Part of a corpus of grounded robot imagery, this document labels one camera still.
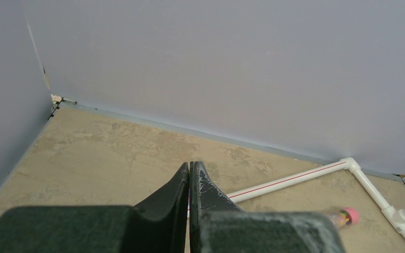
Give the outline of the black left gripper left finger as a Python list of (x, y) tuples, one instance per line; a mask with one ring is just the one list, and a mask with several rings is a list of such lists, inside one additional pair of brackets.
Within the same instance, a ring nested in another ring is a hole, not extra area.
[(189, 165), (134, 206), (24, 206), (0, 216), (0, 252), (184, 252)]

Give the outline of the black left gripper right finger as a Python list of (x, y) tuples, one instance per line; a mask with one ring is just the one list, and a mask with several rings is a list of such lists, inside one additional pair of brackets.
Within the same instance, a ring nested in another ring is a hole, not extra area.
[(345, 252), (330, 219), (316, 212), (246, 212), (190, 163), (191, 252)]

